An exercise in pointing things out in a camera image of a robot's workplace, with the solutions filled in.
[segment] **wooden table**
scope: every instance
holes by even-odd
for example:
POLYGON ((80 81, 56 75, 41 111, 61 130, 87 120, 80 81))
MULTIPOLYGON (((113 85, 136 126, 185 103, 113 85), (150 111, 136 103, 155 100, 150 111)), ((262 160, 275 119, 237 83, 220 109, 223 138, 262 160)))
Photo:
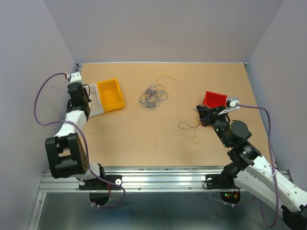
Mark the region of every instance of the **wooden table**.
MULTIPOLYGON (((117 78, 126 107, 90 117, 84 126, 90 160, 103 166, 224 166, 227 151, 211 127, 183 130, 193 124, 206 91, 239 97, 257 105, 244 65, 209 63, 105 63, 84 64, 85 83, 117 78), (154 110, 138 102, 156 79, 171 95, 154 110)), ((268 159, 267 135, 256 109, 240 108, 229 114, 242 120, 252 133, 249 141, 268 159)))

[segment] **red box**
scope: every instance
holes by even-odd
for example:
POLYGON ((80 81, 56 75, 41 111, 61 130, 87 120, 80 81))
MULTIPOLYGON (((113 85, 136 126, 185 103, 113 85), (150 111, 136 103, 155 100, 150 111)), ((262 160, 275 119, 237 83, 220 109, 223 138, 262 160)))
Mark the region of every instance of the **red box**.
POLYGON ((226 107, 226 98, 227 95, 206 91, 203 104, 208 106, 209 108, 215 108, 218 106, 226 107))

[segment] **tangled wire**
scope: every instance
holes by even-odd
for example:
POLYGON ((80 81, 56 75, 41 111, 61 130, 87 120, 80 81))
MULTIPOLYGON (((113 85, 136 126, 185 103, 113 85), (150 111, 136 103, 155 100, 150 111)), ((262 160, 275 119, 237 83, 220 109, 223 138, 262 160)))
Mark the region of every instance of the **tangled wire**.
POLYGON ((161 84, 151 84, 140 96, 139 102, 144 108, 155 109, 168 98, 164 86, 161 84))

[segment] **yellow plastic container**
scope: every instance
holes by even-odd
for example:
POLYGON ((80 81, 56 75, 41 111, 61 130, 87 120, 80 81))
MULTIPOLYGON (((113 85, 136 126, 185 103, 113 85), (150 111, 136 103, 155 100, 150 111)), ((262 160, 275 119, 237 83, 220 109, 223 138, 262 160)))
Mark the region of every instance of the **yellow plastic container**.
POLYGON ((117 79, 105 80, 97 83, 100 101, 105 112, 120 109, 125 106, 117 79))

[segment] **wall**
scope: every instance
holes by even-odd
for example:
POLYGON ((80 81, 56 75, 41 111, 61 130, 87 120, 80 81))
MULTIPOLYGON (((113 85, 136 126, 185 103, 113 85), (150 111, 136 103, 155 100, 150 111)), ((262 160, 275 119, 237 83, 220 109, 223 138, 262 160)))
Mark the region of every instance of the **wall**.
POLYGON ((248 61, 282 0, 45 0, 78 63, 248 61))
POLYGON ((247 69, 258 104, 271 112, 276 161, 307 191, 306 9, 305 0, 282 3, 247 69))
MULTIPOLYGON (((47 168, 44 141, 56 131, 34 121, 34 97, 48 76, 75 64, 42 0, 1 1, 0 30, 0 229, 23 230, 47 168)), ((66 85, 57 79, 43 90, 41 120, 63 118, 66 85)))

